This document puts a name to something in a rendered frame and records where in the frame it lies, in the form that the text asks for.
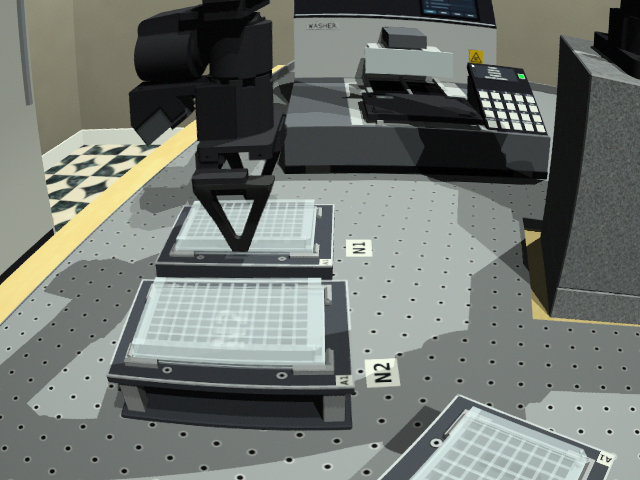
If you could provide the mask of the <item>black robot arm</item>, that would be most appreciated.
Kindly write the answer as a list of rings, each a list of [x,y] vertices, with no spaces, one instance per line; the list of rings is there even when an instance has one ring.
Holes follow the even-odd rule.
[[[147,146],[195,109],[197,141],[237,138],[236,88],[226,84],[235,77],[248,86],[273,69],[272,21],[255,12],[268,4],[202,0],[139,24],[134,65],[144,82],[129,92],[129,105],[131,126]],[[595,31],[594,47],[640,80],[640,0],[610,8],[608,33]],[[202,75],[208,64],[210,75]]]

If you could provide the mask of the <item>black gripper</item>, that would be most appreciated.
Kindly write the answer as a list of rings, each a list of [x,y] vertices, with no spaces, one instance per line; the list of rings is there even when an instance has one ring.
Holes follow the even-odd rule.
[[[266,73],[270,74],[252,77],[248,86],[243,86],[243,79],[229,80],[229,85],[236,88],[237,138],[200,141],[195,153],[193,193],[234,252],[249,250],[273,188],[272,172],[287,136],[283,111],[273,109],[272,70]],[[266,160],[261,175],[248,176],[240,152],[249,152],[249,160]],[[226,159],[231,169],[221,169]],[[215,197],[221,195],[243,195],[245,200],[254,200],[241,236],[236,235]]]

